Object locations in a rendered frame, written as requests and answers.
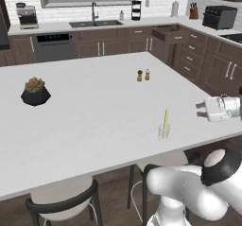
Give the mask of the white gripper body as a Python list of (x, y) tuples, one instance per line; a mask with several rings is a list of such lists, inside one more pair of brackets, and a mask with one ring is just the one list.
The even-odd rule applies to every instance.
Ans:
[(207, 118), (210, 122), (218, 122), (228, 118), (227, 111), (220, 96), (208, 97), (204, 102)]

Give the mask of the open brown drawer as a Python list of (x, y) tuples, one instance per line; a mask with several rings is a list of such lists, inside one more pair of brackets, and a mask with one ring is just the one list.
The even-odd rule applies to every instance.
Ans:
[[(163, 41), (164, 43), (174, 44), (174, 43), (185, 43), (189, 40), (190, 31), (181, 30), (174, 26), (156, 26), (152, 28), (151, 34)], [(182, 39), (175, 40), (174, 37), (180, 37)]]

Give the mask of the brown lower cupboard run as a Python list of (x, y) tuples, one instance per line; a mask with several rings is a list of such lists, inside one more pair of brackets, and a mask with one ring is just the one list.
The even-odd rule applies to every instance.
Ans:
[[(74, 59), (149, 52), (171, 65), (176, 45), (164, 43), (151, 35), (152, 26), (119, 27), (70, 32), (74, 44)], [(32, 37), (36, 34), (10, 35), (10, 56), (13, 64), (38, 62)]]
[(242, 86), (242, 46), (222, 41), (192, 28), (178, 45), (174, 68), (213, 95), (236, 96)]

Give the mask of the black hob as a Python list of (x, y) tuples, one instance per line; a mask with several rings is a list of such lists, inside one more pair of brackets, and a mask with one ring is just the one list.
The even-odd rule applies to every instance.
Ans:
[(242, 33), (222, 35), (222, 38), (242, 44)]

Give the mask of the black toaster oven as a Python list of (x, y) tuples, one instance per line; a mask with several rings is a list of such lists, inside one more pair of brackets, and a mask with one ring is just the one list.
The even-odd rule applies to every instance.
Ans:
[(219, 30), (233, 27), (237, 8), (228, 6), (207, 6), (203, 13), (204, 26)]

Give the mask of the brown knife block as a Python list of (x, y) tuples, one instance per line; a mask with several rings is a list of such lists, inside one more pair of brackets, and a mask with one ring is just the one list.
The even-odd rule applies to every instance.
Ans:
[(199, 10), (196, 2), (190, 4), (190, 16), (191, 20), (197, 20), (199, 18)]

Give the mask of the white paper towel roll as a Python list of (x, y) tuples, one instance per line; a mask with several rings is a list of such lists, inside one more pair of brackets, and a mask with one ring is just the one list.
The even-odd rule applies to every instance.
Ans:
[(170, 17), (178, 17), (178, 12), (179, 12), (179, 2), (175, 1), (172, 4), (171, 16)]

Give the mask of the black tiered rack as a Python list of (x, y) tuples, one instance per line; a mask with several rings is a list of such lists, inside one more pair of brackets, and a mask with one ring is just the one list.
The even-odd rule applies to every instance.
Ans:
[(141, 2), (133, 1), (131, 3), (131, 20), (139, 21), (141, 19)]

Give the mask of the dark sink basin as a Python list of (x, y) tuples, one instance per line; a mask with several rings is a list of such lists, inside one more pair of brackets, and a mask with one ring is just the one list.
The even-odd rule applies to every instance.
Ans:
[(106, 21), (88, 21), (88, 22), (70, 22), (69, 25), (72, 28), (78, 27), (92, 27), (92, 26), (121, 26), (123, 23), (118, 20), (106, 20)]

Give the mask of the dark tap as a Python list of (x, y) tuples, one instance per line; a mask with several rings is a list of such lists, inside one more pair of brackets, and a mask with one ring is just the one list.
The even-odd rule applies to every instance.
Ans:
[(98, 13), (95, 13), (96, 2), (92, 2), (92, 21), (94, 22), (98, 18)]

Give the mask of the grey dishwasher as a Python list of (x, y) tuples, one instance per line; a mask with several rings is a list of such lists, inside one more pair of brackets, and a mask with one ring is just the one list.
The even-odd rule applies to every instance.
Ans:
[(38, 62), (65, 61), (75, 57), (70, 32), (36, 34), (32, 39)]

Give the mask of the succulent in black pot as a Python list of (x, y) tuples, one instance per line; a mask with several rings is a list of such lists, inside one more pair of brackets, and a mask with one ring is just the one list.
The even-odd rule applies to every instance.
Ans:
[(51, 95), (45, 88), (45, 83), (41, 78), (31, 78), (25, 85), (21, 99), (30, 106), (43, 105)]

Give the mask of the silver coffee machine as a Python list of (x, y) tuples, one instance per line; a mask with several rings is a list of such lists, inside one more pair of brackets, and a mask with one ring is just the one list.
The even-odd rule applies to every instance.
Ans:
[(39, 27), (36, 9), (34, 6), (28, 6), (26, 3), (17, 3), (16, 13), (19, 17), (21, 29)]

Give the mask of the black fridge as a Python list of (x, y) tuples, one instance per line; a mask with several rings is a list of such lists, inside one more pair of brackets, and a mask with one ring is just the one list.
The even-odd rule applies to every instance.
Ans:
[(10, 21), (6, 3), (5, 0), (0, 0), (0, 50), (9, 49), (9, 28)]

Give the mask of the white stool with black frame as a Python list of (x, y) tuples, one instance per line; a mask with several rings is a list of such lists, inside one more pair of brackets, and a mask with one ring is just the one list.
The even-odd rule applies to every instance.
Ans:
[[(161, 155), (156, 155), (150, 158), (145, 158), (138, 161), (135, 165), (130, 166), (130, 181), (127, 208), (130, 209), (130, 204), (133, 203), (138, 217), (142, 225), (147, 225), (147, 173), (152, 168), (158, 166), (172, 166), (172, 165), (200, 165), (201, 154), (198, 151), (193, 152), (191, 155), (186, 155), (184, 151), (177, 150), (167, 152)], [(133, 183), (134, 168), (138, 166), (142, 176), (142, 180), (138, 183)], [(142, 185), (142, 212), (139, 212), (134, 198), (133, 190), (137, 184)]]
[(26, 208), (33, 226), (52, 226), (51, 222), (76, 217), (86, 208), (89, 209), (90, 220), (95, 220), (97, 226), (103, 226), (98, 182), (91, 176), (35, 190), (26, 200)]

